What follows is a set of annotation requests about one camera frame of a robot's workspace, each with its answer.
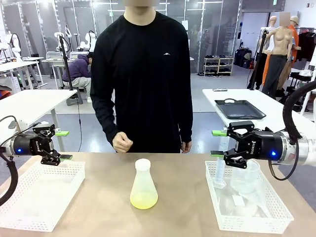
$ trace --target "man in black shirt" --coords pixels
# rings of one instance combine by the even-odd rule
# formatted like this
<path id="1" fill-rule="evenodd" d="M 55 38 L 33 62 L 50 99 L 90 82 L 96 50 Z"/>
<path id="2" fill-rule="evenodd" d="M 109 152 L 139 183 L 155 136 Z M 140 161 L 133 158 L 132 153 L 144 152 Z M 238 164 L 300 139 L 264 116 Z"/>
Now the man in black shirt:
<path id="1" fill-rule="evenodd" d="M 151 6 L 127 6 L 99 36 L 91 72 L 93 108 L 117 152 L 190 151 L 190 56 L 180 23 Z"/>

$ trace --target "black tray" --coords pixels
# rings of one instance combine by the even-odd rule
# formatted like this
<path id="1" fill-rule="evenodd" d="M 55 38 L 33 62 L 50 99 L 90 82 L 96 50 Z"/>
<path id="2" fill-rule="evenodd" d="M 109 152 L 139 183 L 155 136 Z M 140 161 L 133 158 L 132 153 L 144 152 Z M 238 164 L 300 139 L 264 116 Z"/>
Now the black tray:
<path id="1" fill-rule="evenodd" d="M 263 119 L 266 115 L 246 100 L 215 100 L 228 119 Z"/>

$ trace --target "black clothes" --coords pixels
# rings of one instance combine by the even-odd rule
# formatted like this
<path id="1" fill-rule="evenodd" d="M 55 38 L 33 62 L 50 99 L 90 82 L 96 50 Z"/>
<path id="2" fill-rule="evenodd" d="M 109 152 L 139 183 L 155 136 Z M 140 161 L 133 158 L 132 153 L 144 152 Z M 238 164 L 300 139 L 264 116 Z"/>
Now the black clothes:
<path id="1" fill-rule="evenodd" d="M 130 152 L 179 152 L 191 141 L 190 55 L 180 23 L 158 12 L 146 26 L 121 16 L 99 36 L 91 71 L 93 108 L 111 145 L 120 131 L 133 141 Z"/>
<path id="2" fill-rule="evenodd" d="M 299 46 L 302 48 L 302 50 L 297 51 L 297 61 L 301 61 L 303 58 L 306 58 L 308 62 L 312 60 L 316 45 L 316 37 L 314 37 L 314 35 L 314 33 L 310 32 L 301 33 L 298 35 Z"/>
<path id="3" fill-rule="evenodd" d="M 262 53 L 261 58 L 260 58 L 260 62 L 258 62 L 258 54 L 257 54 L 256 61 L 257 61 L 258 65 L 256 65 L 257 74 L 256 74 L 256 78 L 255 78 L 256 90 L 259 90 L 260 86 L 262 84 L 262 77 L 263 77 L 263 72 L 265 70 L 266 60 L 267 60 L 267 54 Z M 251 88 L 251 83 L 253 82 L 253 80 L 254 80 L 254 71 L 251 74 L 250 82 L 248 84 L 247 89 Z"/>
<path id="4" fill-rule="evenodd" d="M 265 85 L 263 86 L 262 93 L 269 95 L 272 98 L 276 98 L 277 84 L 281 72 L 287 61 L 286 55 L 271 55 L 269 61 L 269 69 L 267 72 L 267 77 Z"/>

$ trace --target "brown table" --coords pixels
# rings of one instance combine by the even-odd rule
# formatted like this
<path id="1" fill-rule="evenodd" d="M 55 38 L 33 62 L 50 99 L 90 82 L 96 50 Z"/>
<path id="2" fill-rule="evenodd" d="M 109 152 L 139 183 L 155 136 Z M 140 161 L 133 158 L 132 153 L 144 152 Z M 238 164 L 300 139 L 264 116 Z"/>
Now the brown table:
<path id="1" fill-rule="evenodd" d="M 274 237 L 281 235 L 226 232 L 218 229 L 205 178 L 209 155 L 74 153 L 85 161 L 85 180 L 52 233 L 0 228 L 0 237 Z M 148 158 L 158 191 L 158 202 L 138 210 L 129 201 L 135 178 L 134 162 Z M 39 157 L 20 169 L 23 173 Z M 295 220 L 283 237 L 312 237 L 316 214 L 288 182 L 275 180 L 268 164 L 266 177 Z M 8 181 L 0 187 L 3 192 Z"/>

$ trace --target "basket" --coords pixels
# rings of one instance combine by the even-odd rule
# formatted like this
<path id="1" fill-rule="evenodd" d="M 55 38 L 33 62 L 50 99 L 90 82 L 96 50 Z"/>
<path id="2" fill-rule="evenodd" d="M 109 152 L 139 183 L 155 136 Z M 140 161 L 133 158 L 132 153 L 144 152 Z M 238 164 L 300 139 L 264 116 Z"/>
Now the basket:
<path id="1" fill-rule="evenodd" d="M 206 161 L 206 180 L 211 194 L 218 227 L 222 231 L 236 231 L 236 232 L 250 232 L 250 233 L 267 233 L 267 234 L 283 234 L 291 221 L 293 216 L 286 208 L 280 197 L 277 195 L 273 187 L 270 185 L 262 171 L 258 172 L 257 180 L 260 182 L 259 189 L 261 190 L 262 198 L 266 202 L 269 217 L 257 216 L 241 216 L 241 215 L 224 215 L 224 207 L 229 207 L 227 201 L 220 195 L 225 192 L 221 189 L 215 189 L 212 178 L 215 177 L 216 161 Z M 226 190 L 232 190 L 230 187 L 230 177 L 232 175 L 232 168 L 225 167 L 224 180 L 227 183 Z M 235 203 L 230 205 L 232 209 L 240 208 L 235 206 Z"/>
<path id="2" fill-rule="evenodd" d="M 34 163 L 19 177 L 12 197 L 0 207 L 0 227 L 52 232 L 84 180 L 84 164 Z"/>

